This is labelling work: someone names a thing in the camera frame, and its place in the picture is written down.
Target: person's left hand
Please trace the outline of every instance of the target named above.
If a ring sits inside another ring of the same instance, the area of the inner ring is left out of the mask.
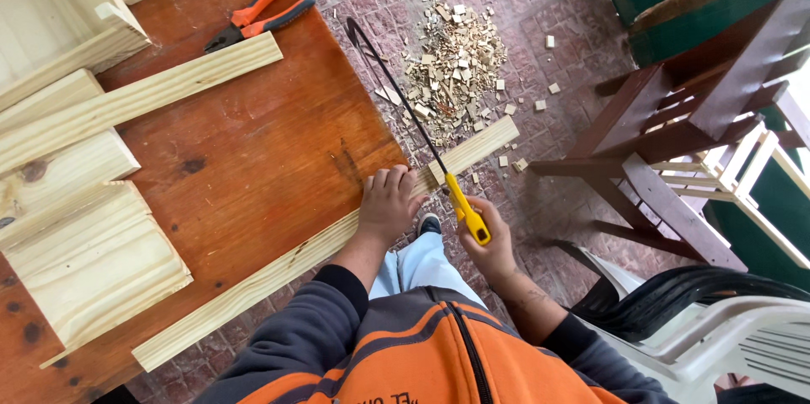
[[[429,196],[411,197],[416,170],[397,165],[377,170],[365,181],[359,206],[357,233],[387,250],[412,224],[416,212]]]

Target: orange wooden table top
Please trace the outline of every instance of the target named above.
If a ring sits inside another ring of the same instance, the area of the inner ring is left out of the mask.
[[[250,1],[134,5],[154,46],[99,81],[109,91],[201,57]],[[354,210],[366,175],[407,162],[319,12],[274,34],[284,59],[118,127],[193,283],[40,370],[61,345],[0,258],[0,401],[89,402],[126,382],[141,371],[133,347]]]

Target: zipper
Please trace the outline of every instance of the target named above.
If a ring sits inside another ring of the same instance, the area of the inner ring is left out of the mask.
[[[478,352],[475,350],[475,345],[472,343],[472,337],[470,336],[470,332],[467,330],[467,325],[461,318],[459,310],[456,309],[450,301],[445,301],[445,304],[447,304],[453,313],[456,323],[459,324],[459,331],[461,331],[461,337],[464,340],[464,347],[467,347],[467,355],[470,357],[472,372],[475,375],[475,384],[478,386],[478,399],[481,400],[481,404],[492,404],[492,393],[489,390],[487,377],[483,374],[481,358],[478,356]]]

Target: shoe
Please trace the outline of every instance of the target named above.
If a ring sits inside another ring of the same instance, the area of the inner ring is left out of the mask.
[[[416,226],[416,237],[420,237],[424,233],[433,232],[441,234],[441,224],[439,217],[434,213],[427,213],[419,220],[419,225]]]

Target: hand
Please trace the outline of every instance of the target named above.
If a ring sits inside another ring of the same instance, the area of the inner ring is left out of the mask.
[[[416,173],[404,165],[396,165],[390,170],[377,170],[376,175],[366,179],[355,235],[388,250],[413,225],[416,212],[429,198],[427,195],[410,196],[416,184]]]
[[[518,272],[518,265],[512,255],[512,234],[509,225],[501,219],[495,205],[489,200],[480,197],[467,197],[473,208],[481,212],[483,222],[487,224],[491,240],[486,246],[481,246],[467,228],[463,220],[456,229],[459,242],[470,254],[470,258],[490,285],[507,279]]]

